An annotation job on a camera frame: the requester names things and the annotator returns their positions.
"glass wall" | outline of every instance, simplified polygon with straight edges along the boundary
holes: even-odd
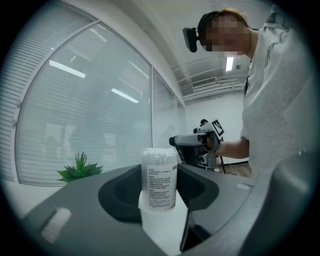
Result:
[[[30,86],[16,130],[19,182],[61,186],[57,171],[75,154],[106,172],[139,164],[151,146],[151,65],[97,23],[60,47]]]
[[[78,153],[107,172],[140,164],[145,148],[168,148],[171,136],[185,134],[185,109],[170,87],[96,20],[48,2],[13,43],[0,73],[2,179],[63,186],[57,171],[74,165]]]
[[[152,80],[152,146],[168,148],[169,138],[180,134],[177,97],[153,69]]]
[[[78,9],[45,3],[24,25],[0,71],[0,176],[13,181],[12,121],[28,80],[46,56],[72,33],[97,19]]]

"white sticker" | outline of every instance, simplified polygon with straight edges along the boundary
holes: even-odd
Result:
[[[253,186],[252,185],[248,185],[248,184],[244,184],[244,183],[239,183],[238,185],[236,185],[236,187],[238,189],[250,190]]]
[[[147,165],[149,207],[170,209],[176,204],[177,166]]]

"person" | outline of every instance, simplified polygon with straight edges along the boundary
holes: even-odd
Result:
[[[206,123],[208,123],[208,121],[207,121],[206,119],[202,119],[202,120],[200,121],[200,127],[203,126],[203,125],[205,125]]]
[[[285,113],[312,74],[312,63],[292,24],[273,5],[263,27],[257,30],[232,8],[203,15],[197,27],[197,40],[206,51],[245,55],[251,60],[243,86],[240,138],[222,141],[215,153],[234,159],[249,158],[252,176],[304,150]],[[208,140],[207,147],[212,149],[213,143]]]

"plastic container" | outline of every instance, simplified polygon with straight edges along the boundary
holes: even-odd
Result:
[[[173,148],[147,148],[141,158],[142,202],[150,211],[176,204],[177,153]]]

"green succulent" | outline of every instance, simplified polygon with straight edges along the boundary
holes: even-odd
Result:
[[[98,166],[98,163],[87,164],[87,156],[82,152],[81,156],[75,155],[75,166],[65,166],[65,170],[58,170],[57,172],[62,176],[58,181],[70,183],[78,179],[100,174],[103,166]]]

